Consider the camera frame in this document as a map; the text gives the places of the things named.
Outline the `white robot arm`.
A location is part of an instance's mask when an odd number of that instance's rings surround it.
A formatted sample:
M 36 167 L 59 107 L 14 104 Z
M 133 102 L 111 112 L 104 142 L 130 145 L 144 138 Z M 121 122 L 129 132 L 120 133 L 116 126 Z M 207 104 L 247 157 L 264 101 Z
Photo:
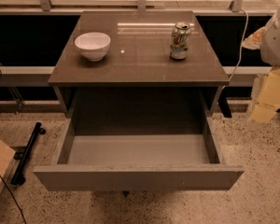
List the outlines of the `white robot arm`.
M 248 118 L 253 128 L 261 128 L 280 109 L 280 8 L 264 27 L 246 38 L 242 45 L 246 49 L 259 49 L 260 58 L 272 67 L 263 78 Z

